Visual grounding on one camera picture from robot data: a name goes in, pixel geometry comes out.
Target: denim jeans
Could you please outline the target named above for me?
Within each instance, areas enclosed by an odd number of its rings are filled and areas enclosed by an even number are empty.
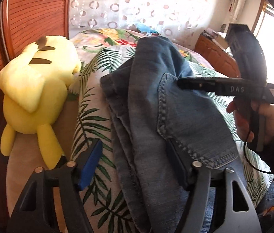
[[[166,139],[174,138],[209,168],[233,167],[246,185],[235,143],[216,106],[204,92],[177,87],[177,78],[186,76],[192,76],[189,63],[168,39],[154,37],[141,38],[135,57],[101,78],[120,186],[142,233],[174,232],[188,197],[166,156]],[[214,193],[202,232],[209,229]]]
[[[261,214],[264,210],[274,206],[274,181],[270,184],[267,193],[262,198],[261,202],[256,207],[257,214]]]

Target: jeans back pocket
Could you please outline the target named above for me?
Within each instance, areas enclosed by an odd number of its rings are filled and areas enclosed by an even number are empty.
[[[165,73],[158,86],[157,132],[207,167],[233,161],[237,148],[222,115],[206,92],[181,90],[177,78]]]

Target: pikachu plush toy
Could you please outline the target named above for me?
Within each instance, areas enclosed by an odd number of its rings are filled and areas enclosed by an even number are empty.
[[[7,121],[1,137],[1,153],[9,156],[16,131],[38,135],[43,160],[53,169],[64,152],[52,124],[67,97],[73,74],[81,62],[73,43],[62,36],[41,37],[0,71]]]

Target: patterned curtain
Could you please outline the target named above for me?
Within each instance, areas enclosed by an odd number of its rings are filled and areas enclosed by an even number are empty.
[[[245,2],[246,0],[232,0],[231,15],[229,18],[229,23],[237,22],[237,19],[243,10]]]

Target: floral bedspread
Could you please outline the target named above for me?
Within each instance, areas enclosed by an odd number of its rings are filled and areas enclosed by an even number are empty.
[[[84,31],[71,40],[82,61],[82,70],[70,87],[71,92],[79,95],[79,113],[71,159],[77,158],[80,152],[86,150],[94,138],[98,137],[103,142],[103,155],[93,180],[80,194],[95,233],[137,232],[113,163],[110,133],[112,122],[108,104],[100,87],[100,78],[134,57],[136,43],[141,37],[144,35],[127,30],[101,29]],[[195,76],[225,77],[210,69],[203,57],[201,59],[194,52],[183,47],[179,51],[189,61]],[[242,150],[244,143],[236,134],[233,115],[226,113],[226,107],[232,98],[216,96],[214,93],[208,95],[231,131],[244,165],[248,193],[254,206],[257,206],[273,180],[273,175],[256,172],[246,162]],[[246,153],[254,166],[270,171],[258,155],[248,149]]]
[[[71,41],[77,48],[80,60],[89,63],[91,59],[104,47],[125,45],[136,47],[138,39],[146,35],[123,29],[85,30],[74,36]],[[188,61],[197,62],[202,66],[213,69],[210,63],[200,54],[177,45],[179,52]]]

